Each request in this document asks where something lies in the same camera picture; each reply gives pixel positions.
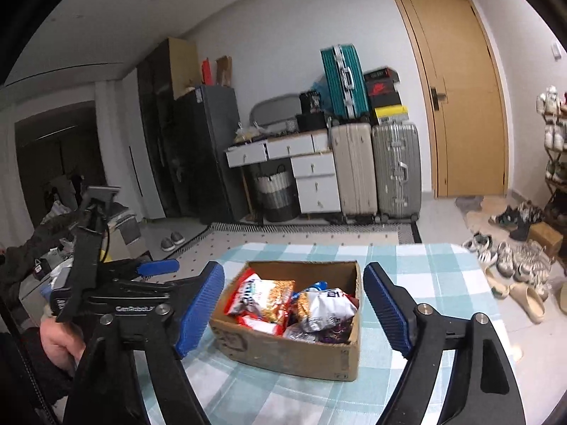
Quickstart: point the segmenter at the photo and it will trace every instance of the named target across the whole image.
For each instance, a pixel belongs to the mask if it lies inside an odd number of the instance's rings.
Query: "wooden door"
[[[500,79],[472,2],[398,5],[423,67],[437,196],[504,193],[507,130]]]

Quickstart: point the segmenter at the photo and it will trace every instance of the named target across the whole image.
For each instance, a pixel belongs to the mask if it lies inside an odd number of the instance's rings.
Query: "doorway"
[[[16,156],[29,216],[76,210],[88,185],[106,185],[94,102],[49,110],[15,123]]]
[[[436,197],[505,193],[502,85],[472,0],[396,3],[420,72]]]

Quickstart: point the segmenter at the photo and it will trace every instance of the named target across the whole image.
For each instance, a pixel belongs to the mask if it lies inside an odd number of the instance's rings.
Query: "teal suitcase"
[[[353,45],[321,50],[322,64],[335,115],[356,119],[368,113],[368,100],[358,54]]]

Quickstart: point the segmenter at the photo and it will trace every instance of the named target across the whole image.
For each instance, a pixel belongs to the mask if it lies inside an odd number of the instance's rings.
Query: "blue handle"
[[[152,277],[154,275],[163,275],[164,273],[173,273],[178,270],[179,262],[175,259],[144,262],[138,267],[138,275],[141,277]]]

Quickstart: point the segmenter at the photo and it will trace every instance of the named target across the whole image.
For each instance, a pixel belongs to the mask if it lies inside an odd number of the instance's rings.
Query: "blue gripper pad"
[[[141,277],[152,277],[153,275],[163,275],[179,271],[179,262],[175,259],[165,261],[144,262],[139,265],[137,270]]]
[[[408,359],[417,339],[415,300],[405,288],[395,286],[377,262],[366,266],[362,281],[390,346]]]
[[[175,350],[181,358],[184,358],[188,352],[196,349],[199,345],[209,318],[217,305],[220,293],[225,286],[224,268],[216,262],[209,262],[201,273],[205,273],[208,267],[212,267],[208,278],[180,321],[179,339],[175,344]]]

